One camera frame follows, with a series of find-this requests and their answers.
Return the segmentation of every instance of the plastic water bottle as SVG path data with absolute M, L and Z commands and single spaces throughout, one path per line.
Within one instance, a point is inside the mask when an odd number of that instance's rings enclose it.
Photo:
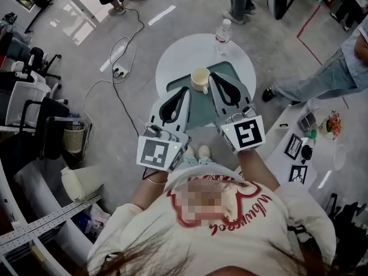
M 214 48 L 218 54 L 223 54 L 226 51 L 226 46 L 232 35 L 231 21 L 224 19 L 223 24 L 216 30 L 214 39 Z

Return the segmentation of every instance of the round white table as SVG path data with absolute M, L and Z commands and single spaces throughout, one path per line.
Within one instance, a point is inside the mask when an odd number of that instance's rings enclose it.
M 250 96 L 255 93 L 256 79 L 253 64 L 248 55 L 233 41 L 227 44 L 225 54 L 214 49 L 214 34 L 193 34 L 173 43 L 161 56 L 156 69 L 156 88 L 159 97 L 167 85 L 190 74 L 197 67 L 210 67 L 220 62 L 230 62 Z

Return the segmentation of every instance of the framed photo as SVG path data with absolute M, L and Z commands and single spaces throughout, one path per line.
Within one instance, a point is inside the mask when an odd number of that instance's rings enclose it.
M 289 144 L 285 149 L 285 154 L 291 157 L 293 160 L 296 160 L 301 149 L 301 144 L 301 139 L 297 135 L 293 134 L 289 141 Z
M 304 184 L 306 170 L 308 166 L 292 166 L 292 171 L 290 173 L 289 182 L 299 182 Z

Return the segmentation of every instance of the teal table mat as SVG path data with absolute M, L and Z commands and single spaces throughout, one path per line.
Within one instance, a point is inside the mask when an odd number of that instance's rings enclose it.
M 240 80 L 230 62 L 220 62 L 207 68 L 210 72 L 220 72 L 238 81 Z M 166 87 L 166 91 L 183 86 L 189 88 L 191 95 L 190 117 L 186 127 L 187 130 L 205 126 L 213 122 L 217 117 L 217 113 L 212 103 L 212 93 L 208 91 L 208 94 L 205 95 L 203 92 L 193 89 L 190 84 L 190 74 L 170 82 Z

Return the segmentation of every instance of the white cable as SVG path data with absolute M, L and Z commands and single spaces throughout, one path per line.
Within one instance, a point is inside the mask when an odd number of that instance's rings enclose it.
M 122 38 L 120 38 L 119 40 L 117 40 L 115 43 L 114 43 L 114 46 L 113 46 L 113 48 L 111 49 L 111 52 L 110 52 L 110 56 L 109 56 L 109 59 L 110 59 L 110 63 L 111 63 L 111 65 L 113 65 L 113 63 L 112 63 L 112 61 L 111 61 L 111 54 L 112 54 L 112 50 L 114 50 L 114 47 L 116 46 L 116 44 L 117 43 L 119 43 L 121 40 L 123 40 L 123 39 L 128 39 L 128 41 L 130 40 L 130 38 L 128 38 L 128 37 L 122 37 Z M 118 82 L 114 82 L 114 84 L 120 84 L 120 83 L 122 83 L 123 81 L 125 81 L 126 79 L 128 79 L 128 77 L 130 76 L 130 74 L 131 74 L 131 71 L 132 71 L 132 67 L 133 67 L 133 63 L 134 63 L 134 59 L 135 59 L 135 57 L 136 57 L 136 52 L 137 52 L 137 48 L 136 48 L 136 46 L 134 45 L 134 42 L 131 42 L 132 43 L 132 45 L 134 46 L 134 54 L 133 54 L 133 59 L 132 59 L 132 63 L 131 63 L 131 66 L 130 66 L 130 68 L 129 68 L 129 70 L 128 70 L 128 74 L 127 74 L 127 76 L 123 79 L 123 80 L 121 80 L 121 81 L 118 81 Z M 84 97 L 84 99 L 83 99 L 83 104 L 82 104 L 82 109 L 83 109 L 83 112 L 85 113 L 85 115 L 91 120 L 91 123 L 92 123 L 92 127 L 91 127 L 91 131 L 89 132 L 89 134 L 88 134 L 88 136 L 87 136 L 87 139 L 86 139 L 86 145 L 85 145 L 85 150 L 84 150 L 84 153 L 87 151 L 87 146 L 88 146 L 88 143 L 89 143 L 89 141 L 90 141 L 90 138 L 91 138 L 91 135 L 92 135 L 92 133 L 93 133 L 93 127 L 94 127 L 94 122 L 93 122 L 93 119 L 91 118 L 91 116 L 88 114 L 88 112 L 86 112 L 85 111 L 85 101 L 86 101 L 86 98 L 87 98 L 87 96 L 88 96 L 88 94 L 91 92 L 91 90 L 92 90 L 92 88 L 96 85 L 96 84 L 98 84 L 99 82 L 106 82 L 106 83 L 110 83 L 110 84 L 112 84 L 113 82 L 112 81 L 110 81 L 110 80 L 98 80 L 97 82 L 95 82 L 95 84 L 93 84 L 91 87 L 90 87 L 90 89 L 88 90 L 88 92 L 86 93 L 86 95 L 85 95 L 85 97 Z

